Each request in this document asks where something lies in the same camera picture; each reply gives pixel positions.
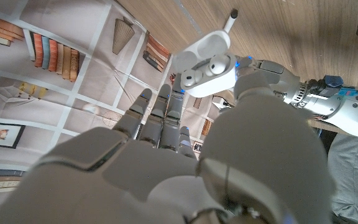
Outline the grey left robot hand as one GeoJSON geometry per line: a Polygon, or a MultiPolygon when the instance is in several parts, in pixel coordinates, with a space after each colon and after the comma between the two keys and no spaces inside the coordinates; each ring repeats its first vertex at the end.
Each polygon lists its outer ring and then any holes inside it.
{"type": "Polygon", "coordinates": [[[300,77],[279,63],[269,60],[257,60],[256,69],[268,80],[270,88],[277,98],[294,107],[305,97],[307,84],[300,82],[300,77]]]}

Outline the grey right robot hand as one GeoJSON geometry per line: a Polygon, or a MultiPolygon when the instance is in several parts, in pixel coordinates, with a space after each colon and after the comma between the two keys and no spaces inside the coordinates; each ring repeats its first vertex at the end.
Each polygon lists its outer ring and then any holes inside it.
{"type": "Polygon", "coordinates": [[[112,128],[56,146],[0,206],[0,223],[329,223],[333,181],[306,115],[277,98],[256,60],[236,68],[235,107],[195,159],[175,123],[137,134],[143,93],[112,128]]]}

